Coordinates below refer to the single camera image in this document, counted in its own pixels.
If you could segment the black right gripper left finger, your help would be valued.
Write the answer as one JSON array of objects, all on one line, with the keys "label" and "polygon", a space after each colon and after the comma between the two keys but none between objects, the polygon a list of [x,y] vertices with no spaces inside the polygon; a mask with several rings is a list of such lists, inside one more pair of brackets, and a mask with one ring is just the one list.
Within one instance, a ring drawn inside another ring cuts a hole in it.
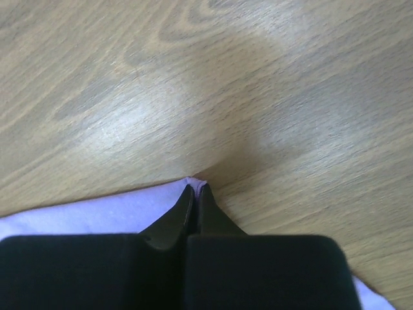
[{"label": "black right gripper left finger", "polygon": [[194,190],[139,234],[1,242],[2,309],[179,309]]}]

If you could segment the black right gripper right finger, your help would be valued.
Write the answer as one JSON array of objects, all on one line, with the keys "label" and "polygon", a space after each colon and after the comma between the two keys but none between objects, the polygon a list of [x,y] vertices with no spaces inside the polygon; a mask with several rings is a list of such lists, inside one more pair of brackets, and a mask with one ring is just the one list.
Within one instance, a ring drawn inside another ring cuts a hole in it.
[{"label": "black right gripper right finger", "polygon": [[187,309],[359,309],[345,255],[331,238],[249,235],[199,195],[186,243]]}]

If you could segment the lavender t shirt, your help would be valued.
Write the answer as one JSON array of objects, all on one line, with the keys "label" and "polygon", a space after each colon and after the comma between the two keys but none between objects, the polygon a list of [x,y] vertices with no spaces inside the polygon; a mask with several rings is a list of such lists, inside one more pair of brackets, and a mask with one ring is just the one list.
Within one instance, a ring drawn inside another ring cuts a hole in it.
[{"label": "lavender t shirt", "polygon": [[[197,231],[199,195],[208,183],[185,178],[157,187],[126,192],[95,200],[79,201],[24,211],[1,219],[1,242],[13,236],[64,236],[86,234],[139,234],[165,215],[185,187],[194,190],[194,206],[188,222],[183,252],[181,306],[186,308],[186,243]],[[386,309],[388,302],[367,287],[352,272],[361,304],[359,309]]]}]

